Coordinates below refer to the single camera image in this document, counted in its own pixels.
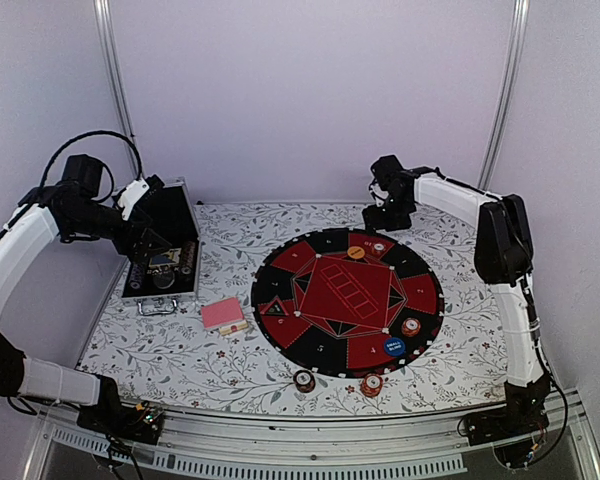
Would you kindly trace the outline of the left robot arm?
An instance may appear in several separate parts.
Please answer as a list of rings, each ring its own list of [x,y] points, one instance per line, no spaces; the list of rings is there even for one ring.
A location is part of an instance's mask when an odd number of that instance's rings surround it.
[[[108,240],[119,255],[137,263],[170,249],[150,214],[163,181],[145,176],[138,163],[132,181],[102,194],[102,177],[110,172],[103,161],[74,154],[56,183],[49,183],[45,169],[39,184],[18,202],[0,230],[0,321],[12,295],[39,273],[37,260],[53,243]],[[80,427],[117,445],[155,445],[163,430],[159,407],[147,401],[125,404],[114,379],[29,355],[1,327],[0,398],[26,416],[37,415],[37,403],[67,406],[77,412]]]

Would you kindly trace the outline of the orange poker chip stack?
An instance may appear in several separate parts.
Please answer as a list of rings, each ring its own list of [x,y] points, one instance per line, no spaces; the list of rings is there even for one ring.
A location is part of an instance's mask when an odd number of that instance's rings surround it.
[[[381,393],[383,385],[384,381],[381,375],[369,373],[362,379],[360,391],[365,397],[374,398]]]

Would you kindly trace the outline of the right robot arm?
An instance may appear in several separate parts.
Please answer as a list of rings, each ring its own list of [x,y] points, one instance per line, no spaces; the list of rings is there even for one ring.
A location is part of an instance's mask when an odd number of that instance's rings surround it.
[[[459,422],[472,446],[495,443],[499,463],[530,467],[552,452],[545,446],[544,402],[559,391],[540,340],[533,295],[533,244],[526,208],[515,194],[496,195],[452,179],[437,168],[404,168],[393,155],[370,168],[375,203],[363,211],[367,229],[408,229],[417,206],[430,206],[476,230],[474,268],[499,309],[508,355],[503,407],[465,415]]]

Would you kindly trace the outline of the blue small blind button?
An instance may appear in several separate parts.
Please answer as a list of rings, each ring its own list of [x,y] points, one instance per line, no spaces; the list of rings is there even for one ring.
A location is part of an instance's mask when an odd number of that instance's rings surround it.
[[[404,341],[398,337],[390,337],[384,341],[384,352],[391,357],[401,357],[406,352]]]

